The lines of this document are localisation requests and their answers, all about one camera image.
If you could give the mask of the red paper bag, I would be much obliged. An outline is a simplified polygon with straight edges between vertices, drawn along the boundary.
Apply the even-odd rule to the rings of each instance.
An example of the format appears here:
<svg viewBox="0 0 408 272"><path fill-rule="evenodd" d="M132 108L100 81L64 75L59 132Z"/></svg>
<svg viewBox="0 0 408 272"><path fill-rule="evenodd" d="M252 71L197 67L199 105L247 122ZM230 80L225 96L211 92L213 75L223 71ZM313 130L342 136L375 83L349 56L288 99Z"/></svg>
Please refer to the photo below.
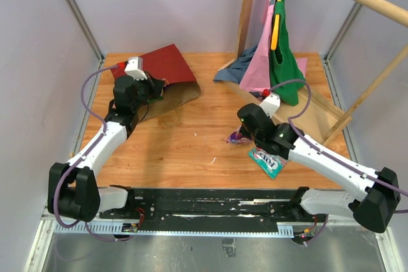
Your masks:
<svg viewBox="0 0 408 272"><path fill-rule="evenodd" d="M110 106L124 115L138 115L140 122L165 114L201 95L201 88L191 68L175 45L168 45L140 56L146 75L165 79L164 99L145 102L142 81L131 76L114 79Z"/></svg>

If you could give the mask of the purple snack packet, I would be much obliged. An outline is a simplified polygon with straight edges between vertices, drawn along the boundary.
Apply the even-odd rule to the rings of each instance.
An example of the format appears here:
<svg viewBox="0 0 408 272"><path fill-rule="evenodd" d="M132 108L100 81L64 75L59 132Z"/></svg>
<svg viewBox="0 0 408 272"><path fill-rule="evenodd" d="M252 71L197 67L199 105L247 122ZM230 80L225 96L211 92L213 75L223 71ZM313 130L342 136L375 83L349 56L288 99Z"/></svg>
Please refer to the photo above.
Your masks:
<svg viewBox="0 0 408 272"><path fill-rule="evenodd" d="M244 126L239 127L226 138L226 143L233 145L247 145L252 142L252 136Z"/></svg>

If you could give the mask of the pink shirt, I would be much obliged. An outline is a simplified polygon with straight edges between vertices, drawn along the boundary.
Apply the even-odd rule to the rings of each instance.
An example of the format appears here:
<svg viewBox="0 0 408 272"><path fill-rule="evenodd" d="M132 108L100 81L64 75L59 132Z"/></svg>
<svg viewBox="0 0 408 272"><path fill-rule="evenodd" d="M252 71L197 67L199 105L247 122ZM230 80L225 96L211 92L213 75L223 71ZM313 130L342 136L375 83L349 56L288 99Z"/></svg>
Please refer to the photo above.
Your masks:
<svg viewBox="0 0 408 272"><path fill-rule="evenodd" d="M274 5L269 6L264 29L249 67L240 82L239 87L242 90L250 92L253 96L259 97L264 89L269 89L271 86L269 75L269 56L268 50L271 42L272 18ZM305 58L296 60L300 71L305 77L305 68L307 60Z"/></svg>

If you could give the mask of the green shirt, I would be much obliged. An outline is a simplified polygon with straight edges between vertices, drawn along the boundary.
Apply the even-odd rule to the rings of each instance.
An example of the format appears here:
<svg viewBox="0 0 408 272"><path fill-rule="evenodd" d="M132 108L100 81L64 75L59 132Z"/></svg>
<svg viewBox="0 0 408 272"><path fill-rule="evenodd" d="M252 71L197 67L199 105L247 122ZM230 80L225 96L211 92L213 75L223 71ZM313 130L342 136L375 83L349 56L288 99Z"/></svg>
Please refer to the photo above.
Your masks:
<svg viewBox="0 0 408 272"><path fill-rule="evenodd" d="M275 13L280 15L279 39L276 50L272 51L270 46L268 50L270 83L282 101L290 106L296 106L299 102L298 91L303 87L305 77L289 46L285 0L275 2L273 17Z"/></svg>

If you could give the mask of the yellow hanger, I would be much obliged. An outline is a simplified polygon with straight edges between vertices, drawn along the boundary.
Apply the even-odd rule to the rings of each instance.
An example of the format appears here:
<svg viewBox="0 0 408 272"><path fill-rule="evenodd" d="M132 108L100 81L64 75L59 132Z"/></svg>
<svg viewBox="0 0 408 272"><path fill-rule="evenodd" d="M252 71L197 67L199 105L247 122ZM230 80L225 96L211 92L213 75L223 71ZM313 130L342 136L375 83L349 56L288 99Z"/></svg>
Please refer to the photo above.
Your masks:
<svg viewBox="0 0 408 272"><path fill-rule="evenodd" d="M273 27L272 27L272 35L271 35L271 42L270 42L270 49L275 51L277 48L277 43L279 39L279 23L280 23L281 16L278 13L274 14L273 17Z"/></svg>

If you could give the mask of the teal Fox's candy packet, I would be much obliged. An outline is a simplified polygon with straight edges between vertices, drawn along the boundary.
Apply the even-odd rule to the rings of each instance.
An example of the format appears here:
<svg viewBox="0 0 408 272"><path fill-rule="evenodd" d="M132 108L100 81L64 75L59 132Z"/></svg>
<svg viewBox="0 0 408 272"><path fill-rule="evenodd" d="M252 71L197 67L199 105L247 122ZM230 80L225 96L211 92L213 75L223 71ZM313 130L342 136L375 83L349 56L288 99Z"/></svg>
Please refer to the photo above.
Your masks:
<svg viewBox="0 0 408 272"><path fill-rule="evenodd" d="M288 163L284 158L257 147L251 149L248 155L271 179L275 179Z"/></svg>

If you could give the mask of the green snack packet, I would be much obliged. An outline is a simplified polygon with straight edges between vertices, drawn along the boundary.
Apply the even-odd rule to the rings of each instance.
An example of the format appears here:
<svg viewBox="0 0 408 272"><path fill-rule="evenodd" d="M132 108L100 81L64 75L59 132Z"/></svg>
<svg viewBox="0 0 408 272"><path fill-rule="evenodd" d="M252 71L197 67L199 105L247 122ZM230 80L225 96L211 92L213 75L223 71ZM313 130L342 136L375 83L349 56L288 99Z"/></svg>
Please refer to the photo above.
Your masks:
<svg viewBox="0 0 408 272"><path fill-rule="evenodd" d="M164 99L164 90L161 92L155 92L151 94L147 99L147 104L154 103L156 101L161 101Z"/></svg>

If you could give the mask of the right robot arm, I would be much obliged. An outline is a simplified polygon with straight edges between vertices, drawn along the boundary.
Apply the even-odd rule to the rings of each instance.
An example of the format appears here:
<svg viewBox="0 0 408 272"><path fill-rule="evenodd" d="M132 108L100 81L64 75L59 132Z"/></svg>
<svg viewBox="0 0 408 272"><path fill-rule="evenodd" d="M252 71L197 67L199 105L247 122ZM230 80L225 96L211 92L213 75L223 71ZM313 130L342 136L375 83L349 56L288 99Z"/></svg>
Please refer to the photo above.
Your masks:
<svg viewBox="0 0 408 272"><path fill-rule="evenodd" d="M241 107L237 116L258 148L306 166L341 186L341 190L301 188L299 198L288 206L293 219L336 215L353 218L375 233L386 230L402 195L392 169L376 170L336 154L289 123L274 124L254 103Z"/></svg>

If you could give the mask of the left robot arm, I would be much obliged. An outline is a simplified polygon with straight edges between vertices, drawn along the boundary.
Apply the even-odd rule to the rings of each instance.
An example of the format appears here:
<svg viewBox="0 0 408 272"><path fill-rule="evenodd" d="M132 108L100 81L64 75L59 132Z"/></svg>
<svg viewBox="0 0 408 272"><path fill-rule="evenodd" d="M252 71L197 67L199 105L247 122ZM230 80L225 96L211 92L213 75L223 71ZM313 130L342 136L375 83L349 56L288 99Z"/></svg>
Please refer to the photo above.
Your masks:
<svg viewBox="0 0 408 272"><path fill-rule="evenodd" d="M96 177L135 130L139 109L160 99L165 85L165 80L152 76L137 80L123 75L114 81L113 99L98 133L69 161L56 162L50 168L47 209L57 220L67 217L90 222L97 214L113 209L122 218L135 214L136 202L129 198L127 187L99 188Z"/></svg>

